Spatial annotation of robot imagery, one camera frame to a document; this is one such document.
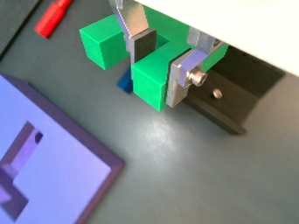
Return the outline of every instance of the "white surface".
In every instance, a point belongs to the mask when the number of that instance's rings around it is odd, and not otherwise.
[[[138,0],[299,76],[295,0]]]

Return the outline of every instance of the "red object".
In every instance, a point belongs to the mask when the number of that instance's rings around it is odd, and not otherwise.
[[[72,0],[57,0],[51,4],[48,10],[44,12],[33,29],[45,38],[52,35],[52,32],[64,17],[65,10],[68,9],[71,2]]]

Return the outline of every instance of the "gray table surface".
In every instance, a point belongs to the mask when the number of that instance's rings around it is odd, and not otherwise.
[[[28,80],[124,159],[88,223],[299,223],[299,79],[288,75],[231,136],[183,103],[156,112],[86,57],[79,28],[112,11],[108,0],[74,1],[49,40],[33,33],[43,1],[0,71]]]
[[[41,0],[1,0],[0,2],[0,59],[33,8]]]

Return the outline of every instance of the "blue object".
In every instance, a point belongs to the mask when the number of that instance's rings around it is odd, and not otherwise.
[[[134,82],[131,80],[131,67],[127,69],[127,71],[126,71],[123,77],[120,78],[120,80],[118,81],[116,85],[128,94],[132,92],[132,90],[134,90]]]

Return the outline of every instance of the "red pen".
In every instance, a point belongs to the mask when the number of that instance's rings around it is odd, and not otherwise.
[[[52,32],[64,17],[65,10],[68,9],[71,2],[72,0],[57,0],[51,4],[48,10],[44,12],[33,29],[45,38],[52,35]]]

